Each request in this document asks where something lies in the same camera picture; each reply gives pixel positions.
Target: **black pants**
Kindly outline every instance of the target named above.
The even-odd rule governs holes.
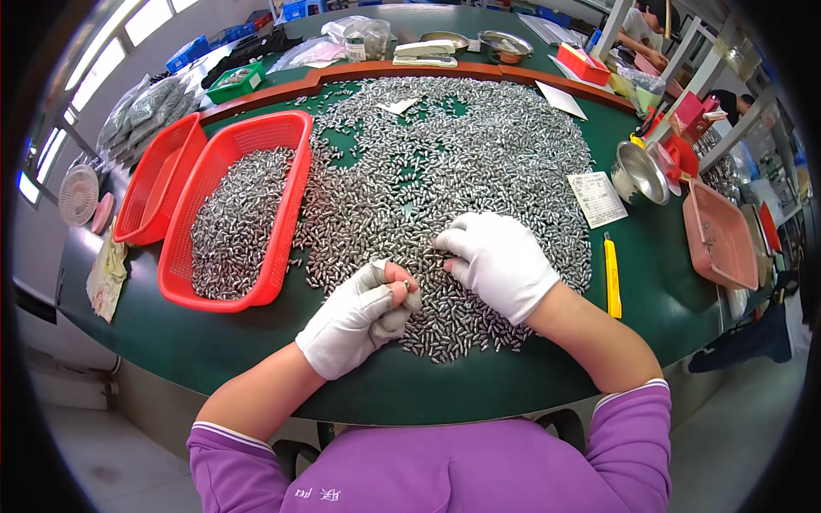
[[[734,332],[728,332],[712,341],[705,350],[693,355],[688,369],[692,373],[727,369],[759,356],[767,356],[777,364],[792,358],[790,337],[787,334],[784,304],[770,304],[764,316]]]

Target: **metal bowl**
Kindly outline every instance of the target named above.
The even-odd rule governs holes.
[[[533,47],[524,39],[498,30],[482,30],[477,34],[479,51],[493,64],[516,65],[533,54]]]
[[[453,57],[459,57],[463,53],[467,52],[467,45],[469,41],[464,35],[457,34],[456,32],[447,32],[446,30],[428,32],[427,34],[422,34],[419,41],[433,41],[435,39],[448,39],[453,42],[453,47],[456,49],[456,53],[453,54]]]
[[[631,142],[616,146],[610,176],[616,192],[628,204],[666,205],[670,201],[670,187],[662,170],[646,151]]]

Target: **hand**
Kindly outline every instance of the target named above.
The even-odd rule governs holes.
[[[433,246],[458,254],[445,262],[445,270],[513,325],[559,281],[533,232],[508,216],[463,213]]]
[[[387,259],[371,262],[337,287],[296,336],[296,345],[317,374],[337,379],[403,337],[405,323],[421,305],[419,284],[405,269]]]
[[[663,71],[670,62],[670,59],[668,59],[666,55],[652,49],[647,53],[647,55],[645,55],[645,57],[647,57],[650,64],[655,66],[655,68],[659,71]]]

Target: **purple sleeve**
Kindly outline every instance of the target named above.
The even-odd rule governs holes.
[[[279,511],[290,483],[268,444],[195,422],[186,445],[204,513]]]
[[[585,457],[630,511],[663,512],[670,499],[670,388],[651,379],[604,397]]]

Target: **green tabletop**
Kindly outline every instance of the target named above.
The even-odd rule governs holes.
[[[316,35],[323,23],[345,14],[309,16],[286,24],[286,30],[291,37]],[[524,66],[559,73],[548,57],[547,45],[515,15],[414,4],[367,7],[357,14],[388,20],[394,30],[410,27],[419,34],[451,30],[472,36],[484,29],[505,30],[533,44],[534,56]],[[466,58],[480,59],[469,53]],[[268,83],[295,80],[306,72],[305,68],[278,72],[268,77]],[[579,100],[579,105],[589,117],[579,125],[597,162],[594,170],[609,172],[616,144],[627,138],[637,120],[596,103]],[[318,107],[314,101],[300,108],[308,106],[313,112]],[[286,104],[261,108],[210,125],[206,132],[211,136],[228,123],[291,108]],[[347,148],[353,143],[334,140],[332,144]],[[119,198],[125,186],[117,179],[108,185]],[[695,274],[690,264],[682,200],[674,196],[664,207],[644,210],[628,206],[628,218],[590,233],[594,273],[585,297],[606,309],[602,239],[607,230],[618,254],[622,322],[650,344],[662,366],[707,345],[722,327],[729,326],[727,306],[717,300],[717,287]],[[173,305],[158,291],[159,242],[130,249],[126,261],[129,278],[113,321],[106,324],[94,315],[85,293],[85,280],[98,248],[98,239],[86,227],[70,230],[62,254],[65,275],[57,298],[61,311],[123,358],[204,394],[291,342],[323,297],[321,290],[307,287],[305,271],[298,268],[286,275],[279,298],[270,305],[230,315]],[[295,416],[350,424],[449,424],[521,415],[597,393],[585,371],[567,353],[541,338],[528,340],[519,354],[474,351],[468,358],[445,365],[432,364],[389,344],[358,369],[322,387]]]

